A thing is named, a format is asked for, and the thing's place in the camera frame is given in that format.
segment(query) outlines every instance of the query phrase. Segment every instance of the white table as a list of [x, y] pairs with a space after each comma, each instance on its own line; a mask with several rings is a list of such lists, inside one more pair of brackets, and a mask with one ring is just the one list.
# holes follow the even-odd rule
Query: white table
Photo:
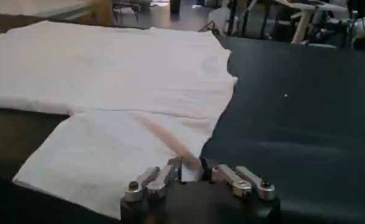
[[71, 19], [83, 15], [90, 5], [90, 0], [0, 0], [0, 14]]
[[[328, 4], [324, 2], [322, 2], [323, 3], [322, 5], [308, 5], [302, 3], [291, 3], [288, 2], [287, 0], [273, 0], [273, 1], [286, 5], [290, 8], [301, 10], [301, 18], [299, 24], [297, 25], [296, 32], [293, 35], [292, 44], [301, 43], [305, 34], [305, 29], [310, 23], [311, 16], [314, 12], [322, 12], [322, 11], [347, 12], [347, 8], [345, 7], [342, 7], [340, 5]], [[255, 3], [257, 2], [258, 0], [252, 1], [248, 10], [251, 11]]]

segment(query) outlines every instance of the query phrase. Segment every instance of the floor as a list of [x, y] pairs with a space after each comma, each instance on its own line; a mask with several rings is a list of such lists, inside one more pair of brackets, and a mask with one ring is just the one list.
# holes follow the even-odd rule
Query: floor
[[170, 13], [169, 0], [154, 0], [154, 5], [149, 11], [140, 12], [138, 21], [131, 9], [121, 13], [116, 24], [142, 28], [165, 28], [174, 30], [198, 31], [207, 24], [208, 14], [213, 8], [196, 5], [196, 0], [181, 0], [180, 13]]

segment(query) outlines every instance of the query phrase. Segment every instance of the metal bracket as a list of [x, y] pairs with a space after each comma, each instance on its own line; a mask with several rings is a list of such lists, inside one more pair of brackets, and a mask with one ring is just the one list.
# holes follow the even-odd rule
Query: metal bracket
[[275, 198], [275, 187], [270, 182], [262, 180], [244, 166], [235, 167], [235, 172], [252, 184], [260, 199], [270, 201]]
[[124, 199], [126, 201], [139, 201], [143, 196], [143, 187], [148, 183], [154, 181], [159, 173], [159, 167], [150, 167], [140, 176], [136, 178], [136, 181], [131, 181], [128, 184], [128, 188], [124, 193]]
[[229, 183], [229, 185], [231, 185], [234, 195], [238, 197], [245, 197], [251, 193], [251, 184], [237, 176], [237, 174], [235, 174], [234, 171], [229, 168], [229, 166], [221, 164], [218, 165], [217, 168], [220, 177], [224, 178]]
[[146, 186], [150, 197], [159, 199], [166, 195], [166, 186], [169, 181], [180, 179], [181, 163], [181, 157], [168, 161], [168, 164], [162, 168], [158, 177]]

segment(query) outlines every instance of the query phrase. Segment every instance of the folded fabric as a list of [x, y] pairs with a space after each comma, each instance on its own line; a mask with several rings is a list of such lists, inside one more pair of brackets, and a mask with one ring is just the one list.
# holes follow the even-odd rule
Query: folded fabric
[[182, 156], [190, 163], [183, 179], [195, 179], [195, 158], [213, 124], [141, 111], [78, 113], [59, 124], [13, 181], [120, 219], [124, 189], [146, 168]]
[[0, 35], [0, 107], [218, 115], [200, 103], [228, 102], [228, 56], [211, 33], [45, 21]]

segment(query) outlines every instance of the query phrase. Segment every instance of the table leg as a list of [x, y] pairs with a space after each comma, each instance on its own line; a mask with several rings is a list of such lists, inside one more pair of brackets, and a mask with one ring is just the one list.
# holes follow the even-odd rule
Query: table leg
[[299, 25], [297, 25], [296, 32], [293, 35], [292, 44], [300, 44], [303, 40], [305, 29], [310, 23], [312, 11], [303, 10], [302, 17], [299, 21]]

